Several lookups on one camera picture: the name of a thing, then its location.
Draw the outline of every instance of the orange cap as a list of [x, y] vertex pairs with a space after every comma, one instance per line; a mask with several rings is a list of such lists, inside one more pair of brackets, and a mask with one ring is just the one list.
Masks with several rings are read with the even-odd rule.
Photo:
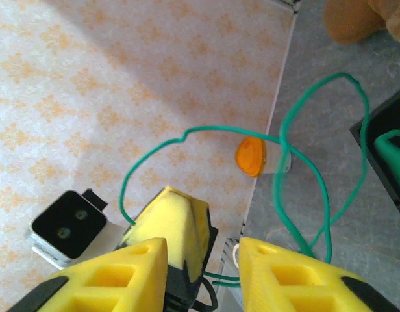
[[258, 177], [266, 163], [266, 145], [260, 138], [249, 136], [240, 143], [234, 156], [241, 171], [251, 177]]

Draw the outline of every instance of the yellow sponge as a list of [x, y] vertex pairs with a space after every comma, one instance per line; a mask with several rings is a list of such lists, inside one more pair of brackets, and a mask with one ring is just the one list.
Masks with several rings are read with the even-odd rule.
[[166, 187], [142, 211], [123, 242], [132, 245], [152, 237], [164, 237], [168, 246], [168, 264], [183, 270], [186, 262], [192, 283], [201, 275], [208, 247], [206, 216], [207, 204], [203, 207], [196, 205], [194, 209], [192, 198]]
[[51, 276], [69, 281], [40, 312], [161, 312], [167, 268], [165, 239], [116, 250]]
[[261, 240], [240, 240], [239, 273], [245, 312], [371, 311], [340, 279], [360, 277]]

